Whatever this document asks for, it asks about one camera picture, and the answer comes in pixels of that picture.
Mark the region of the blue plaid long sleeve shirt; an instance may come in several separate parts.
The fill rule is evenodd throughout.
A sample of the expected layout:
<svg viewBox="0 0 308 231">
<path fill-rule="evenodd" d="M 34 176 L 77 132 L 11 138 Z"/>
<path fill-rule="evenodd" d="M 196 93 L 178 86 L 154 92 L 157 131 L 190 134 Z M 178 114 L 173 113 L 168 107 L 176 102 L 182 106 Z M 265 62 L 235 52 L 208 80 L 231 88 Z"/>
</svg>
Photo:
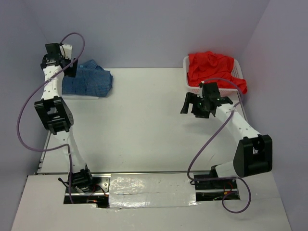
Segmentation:
<svg viewBox="0 0 308 231">
<path fill-rule="evenodd" d="M 62 81 L 63 95 L 104 98 L 113 87 L 113 75 L 93 59 L 77 66 L 75 77 L 65 76 Z"/>
</svg>

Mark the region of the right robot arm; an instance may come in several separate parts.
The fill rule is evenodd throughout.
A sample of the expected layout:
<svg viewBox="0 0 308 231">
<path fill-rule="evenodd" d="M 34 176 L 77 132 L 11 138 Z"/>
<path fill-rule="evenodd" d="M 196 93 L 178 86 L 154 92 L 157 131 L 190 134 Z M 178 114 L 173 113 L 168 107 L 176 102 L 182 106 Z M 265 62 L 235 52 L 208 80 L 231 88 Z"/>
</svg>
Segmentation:
<svg viewBox="0 0 308 231">
<path fill-rule="evenodd" d="M 187 92 L 181 114 L 187 114 L 192 107 L 196 118 L 208 119 L 211 115 L 222 122 L 221 127 L 198 151 L 193 161 L 199 157 L 211 141 L 226 128 L 237 143 L 232 161 L 212 166 L 209 176 L 191 177 L 191 181 L 209 181 L 214 188 L 220 188 L 226 180 L 245 178 L 267 173 L 272 170 L 272 138 L 256 131 L 236 110 L 238 103 L 227 96 L 221 96 L 216 82 L 201 82 L 198 93 Z"/>
</svg>

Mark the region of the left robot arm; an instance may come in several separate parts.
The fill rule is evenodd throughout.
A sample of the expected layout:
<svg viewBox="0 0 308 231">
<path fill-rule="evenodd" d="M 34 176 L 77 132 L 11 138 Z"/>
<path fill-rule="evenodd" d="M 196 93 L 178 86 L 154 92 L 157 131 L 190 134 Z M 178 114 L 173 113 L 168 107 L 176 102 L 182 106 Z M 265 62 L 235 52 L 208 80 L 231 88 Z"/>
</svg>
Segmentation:
<svg viewBox="0 0 308 231">
<path fill-rule="evenodd" d="M 34 103 L 35 110 L 46 130 L 63 145 L 62 153 L 68 161 L 68 188 L 77 192 L 89 192 L 94 187 L 92 174 L 79 153 L 73 135 L 74 118 L 62 97 L 62 81 L 65 76 L 75 77 L 77 59 L 72 59 L 72 46 L 62 43 L 45 45 L 47 54 L 41 63 L 46 84 L 41 99 Z"/>
</svg>

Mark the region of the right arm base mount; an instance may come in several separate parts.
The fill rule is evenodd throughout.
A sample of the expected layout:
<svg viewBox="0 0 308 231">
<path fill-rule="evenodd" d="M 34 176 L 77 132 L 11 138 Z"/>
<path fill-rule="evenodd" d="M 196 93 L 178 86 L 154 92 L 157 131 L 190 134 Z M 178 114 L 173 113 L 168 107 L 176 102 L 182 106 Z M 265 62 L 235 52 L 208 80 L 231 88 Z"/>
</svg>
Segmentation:
<svg viewBox="0 0 308 231">
<path fill-rule="evenodd" d="M 221 201 L 225 195 L 226 200 L 240 199 L 235 180 L 190 180 L 190 184 L 195 188 L 197 202 Z"/>
</svg>

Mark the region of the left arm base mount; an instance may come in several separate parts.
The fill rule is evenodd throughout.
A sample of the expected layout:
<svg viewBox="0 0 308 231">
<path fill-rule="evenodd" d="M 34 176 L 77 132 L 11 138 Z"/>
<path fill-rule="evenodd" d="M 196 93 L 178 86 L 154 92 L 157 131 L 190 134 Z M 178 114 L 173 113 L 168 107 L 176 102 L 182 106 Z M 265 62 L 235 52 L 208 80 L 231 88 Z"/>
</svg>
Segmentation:
<svg viewBox="0 0 308 231">
<path fill-rule="evenodd" d="M 92 178 L 92 186 L 87 189 L 71 189 L 69 194 L 68 182 L 64 182 L 66 189 L 64 194 L 64 204 L 74 205 L 95 205 L 98 208 L 109 207 L 109 188 L 111 175 L 94 174 Z"/>
</svg>

